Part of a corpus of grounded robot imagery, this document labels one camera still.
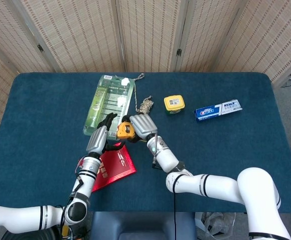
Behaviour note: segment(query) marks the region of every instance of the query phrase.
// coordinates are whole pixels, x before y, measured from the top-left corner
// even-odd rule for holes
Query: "dark blue table cover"
[[[0,126],[0,205],[64,205],[89,140],[83,125],[103,73],[22,73],[13,82]],[[139,73],[107,73],[135,78]],[[146,73],[139,104],[153,96],[150,116],[175,156],[194,175],[236,179],[245,168],[268,171],[291,212],[291,151],[269,78],[261,73]],[[164,97],[182,95],[183,112],[165,113]],[[243,110],[196,122],[193,110],[238,99]],[[135,114],[132,97],[129,114]],[[166,174],[151,168],[144,142],[127,144],[137,173],[91,196],[94,211],[173,211]],[[244,206],[183,193],[178,212],[244,212]]]

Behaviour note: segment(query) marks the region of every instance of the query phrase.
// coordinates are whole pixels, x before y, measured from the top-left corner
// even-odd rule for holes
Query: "red booklet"
[[[128,175],[134,174],[137,171],[126,146],[123,146],[123,148],[118,151],[106,151],[100,158],[101,165],[92,192]]]

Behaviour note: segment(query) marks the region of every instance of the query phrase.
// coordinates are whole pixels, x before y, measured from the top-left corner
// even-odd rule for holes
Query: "blue toothpaste box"
[[[193,113],[196,121],[199,122],[205,119],[214,118],[224,114],[230,114],[240,110],[242,110],[242,108],[239,101],[234,99],[217,105],[198,108],[194,110]]]

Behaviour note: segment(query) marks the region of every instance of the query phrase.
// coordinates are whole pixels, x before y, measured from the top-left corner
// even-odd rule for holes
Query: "yellow container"
[[[181,95],[165,97],[164,105],[168,114],[176,114],[185,108],[185,102]]]

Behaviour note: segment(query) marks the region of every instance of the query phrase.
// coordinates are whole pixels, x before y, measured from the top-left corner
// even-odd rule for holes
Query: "red book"
[[[100,158],[101,165],[92,192],[121,178],[134,174],[137,171],[126,146],[123,146],[118,151],[106,151]]]

